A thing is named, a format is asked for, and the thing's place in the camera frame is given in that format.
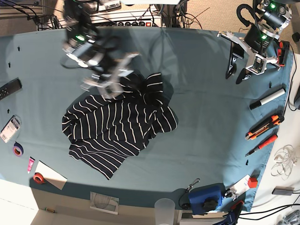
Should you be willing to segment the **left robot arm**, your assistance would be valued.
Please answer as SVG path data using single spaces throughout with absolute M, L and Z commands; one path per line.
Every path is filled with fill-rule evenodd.
M 231 42 L 226 79 L 236 73 L 236 61 L 243 59 L 245 54 L 248 60 L 236 84 L 253 75 L 262 75 L 268 64 L 277 70 L 284 67 L 290 44 L 280 41 L 279 37 L 292 19 L 288 4 L 276 0 L 254 0 L 252 5 L 239 5 L 236 13 L 238 19 L 249 28 L 245 37 L 237 37 L 230 31 L 217 34 Z

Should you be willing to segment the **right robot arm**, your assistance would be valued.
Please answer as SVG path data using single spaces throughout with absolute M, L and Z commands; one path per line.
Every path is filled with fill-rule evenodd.
M 67 39 L 63 51 L 79 67 L 93 72 L 91 77 L 83 79 L 82 89 L 89 91 L 91 88 L 97 88 L 104 98 L 116 98 L 124 92 L 120 80 L 132 73 L 128 65 L 138 54 L 127 53 L 120 60 L 113 59 L 109 53 L 118 47 L 108 47 L 108 43 L 113 41 L 118 44 L 119 37 L 101 36 L 92 23 L 90 14 L 91 8 L 86 0 L 64 2 L 63 16 L 66 21 Z

